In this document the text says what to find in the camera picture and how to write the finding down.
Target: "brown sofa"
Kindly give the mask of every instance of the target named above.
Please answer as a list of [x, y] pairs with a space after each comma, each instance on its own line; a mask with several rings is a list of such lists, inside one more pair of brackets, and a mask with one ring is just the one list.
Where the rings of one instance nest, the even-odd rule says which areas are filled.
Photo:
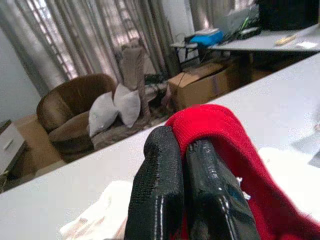
[[89, 110], [97, 97], [115, 90], [115, 81], [99, 73], [74, 78], [41, 99], [38, 120], [63, 160], [71, 162], [94, 150], [87, 131]]

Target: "cabinet drawer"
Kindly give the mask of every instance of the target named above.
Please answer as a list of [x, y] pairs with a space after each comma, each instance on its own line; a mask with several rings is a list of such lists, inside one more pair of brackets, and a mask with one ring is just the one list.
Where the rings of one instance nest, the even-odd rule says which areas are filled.
[[0, 174], [3, 173], [20, 147], [24, 143], [24, 138], [18, 132], [16, 126], [10, 124], [0, 135]]

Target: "red cloth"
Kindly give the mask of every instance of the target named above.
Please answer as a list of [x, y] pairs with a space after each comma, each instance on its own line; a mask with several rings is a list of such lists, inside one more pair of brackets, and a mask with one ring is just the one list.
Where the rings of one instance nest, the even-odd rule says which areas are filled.
[[248, 203], [262, 240], [320, 239], [320, 225], [302, 216], [273, 182], [241, 123], [229, 109], [212, 104], [190, 107], [174, 114], [166, 125], [173, 129], [182, 159], [189, 144], [211, 138], [232, 173], [243, 178], [241, 188], [251, 195]]

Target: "white pillow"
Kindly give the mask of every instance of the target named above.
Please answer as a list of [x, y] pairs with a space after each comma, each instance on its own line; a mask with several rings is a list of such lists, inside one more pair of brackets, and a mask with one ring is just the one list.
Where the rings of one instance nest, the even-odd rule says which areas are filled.
[[118, 112], [112, 101], [112, 92], [100, 95], [94, 101], [89, 111], [90, 137], [110, 127], [116, 120]]
[[141, 103], [138, 90], [130, 91], [119, 83], [114, 93], [114, 105], [119, 110], [124, 125], [131, 128], [140, 114]]

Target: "blue object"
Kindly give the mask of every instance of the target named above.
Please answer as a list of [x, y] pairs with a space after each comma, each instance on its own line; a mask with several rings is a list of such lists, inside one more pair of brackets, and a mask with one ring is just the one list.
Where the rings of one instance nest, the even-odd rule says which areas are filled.
[[208, 47], [220, 43], [223, 37], [222, 31], [217, 31], [210, 35], [196, 35], [190, 40], [190, 43]]

